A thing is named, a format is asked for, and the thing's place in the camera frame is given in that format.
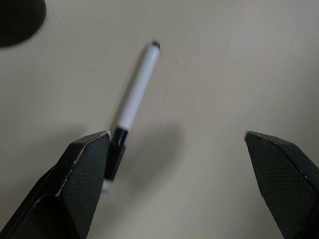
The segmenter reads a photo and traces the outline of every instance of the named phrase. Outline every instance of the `beige surface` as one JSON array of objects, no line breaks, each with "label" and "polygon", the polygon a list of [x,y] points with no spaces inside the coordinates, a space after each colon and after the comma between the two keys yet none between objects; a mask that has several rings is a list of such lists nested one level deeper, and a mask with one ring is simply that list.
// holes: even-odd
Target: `beige surface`
[{"label": "beige surface", "polygon": [[141,49],[161,56],[90,239],[281,238],[246,130],[319,163],[319,1],[46,0],[0,50],[0,227],[68,143],[109,128]]}]

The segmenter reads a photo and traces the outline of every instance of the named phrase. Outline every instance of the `black object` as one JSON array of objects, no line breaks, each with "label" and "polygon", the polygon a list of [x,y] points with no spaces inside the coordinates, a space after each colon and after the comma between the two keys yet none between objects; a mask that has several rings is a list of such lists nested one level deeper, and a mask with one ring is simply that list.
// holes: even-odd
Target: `black object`
[{"label": "black object", "polygon": [[37,181],[0,239],[85,239],[101,194],[109,143],[107,132],[71,143]]},{"label": "black object", "polygon": [[42,25],[44,0],[0,0],[0,46],[11,46],[30,38]]},{"label": "black object", "polygon": [[125,151],[124,142],[127,135],[128,131],[121,129],[119,127],[117,127],[114,132],[114,136],[110,144],[109,154],[107,157],[106,168],[104,173],[104,176],[107,180],[114,180],[114,177],[119,168],[122,156]]},{"label": "black object", "polygon": [[261,195],[285,239],[319,238],[319,169],[293,143],[247,132]]},{"label": "black object", "polygon": [[157,46],[160,50],[160,43],[158,41],[156,41],[156,40],[152,41],[152,45]]}]

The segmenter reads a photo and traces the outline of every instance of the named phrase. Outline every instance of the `marker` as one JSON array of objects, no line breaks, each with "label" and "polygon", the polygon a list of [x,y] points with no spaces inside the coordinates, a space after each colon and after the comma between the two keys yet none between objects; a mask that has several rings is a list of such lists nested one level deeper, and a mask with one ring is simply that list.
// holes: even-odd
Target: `marker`
[{"label": "marker", "polygon": [[116,172],[119,168],[124,150],[125,139],[130,131],[135,115],[143,99],[144,92],[160,54],[160,44],[153,41],[145,52],[143,61],[134,80],[127,101],[121,112],[117,127],[111,140],[106,160],[102,194],[108,194]]}]

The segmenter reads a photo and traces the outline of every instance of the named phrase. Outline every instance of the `table surface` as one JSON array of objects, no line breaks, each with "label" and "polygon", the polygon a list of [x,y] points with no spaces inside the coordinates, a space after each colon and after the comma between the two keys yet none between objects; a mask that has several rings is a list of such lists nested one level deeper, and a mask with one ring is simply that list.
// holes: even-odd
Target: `table surface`
[{"label": "table surface", "polygon": [[67,145],[109,129],[143,47],[161,55],[89,239],[282,238],[246,130],[319,163],[319,1],[46,0],[0,49],[0,227]]}]

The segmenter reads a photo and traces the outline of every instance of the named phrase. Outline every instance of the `textured rubber pad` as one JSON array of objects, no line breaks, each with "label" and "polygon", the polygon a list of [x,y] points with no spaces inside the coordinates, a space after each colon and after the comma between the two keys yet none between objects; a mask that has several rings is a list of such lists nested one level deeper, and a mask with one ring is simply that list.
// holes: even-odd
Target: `textured rubber pad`
[{"label": "textured rubber pad", "polygon": [[63,203],[81,239],[85,239],[89,232],[101,194],[107,144],[108,135],[88,143],[62,188]]},{"label": "textured rubber pad", "polygon": [[245,141],[261,195],[284,238],[315,238],[318,168],[296,145],[282,139],[247,132]]}]

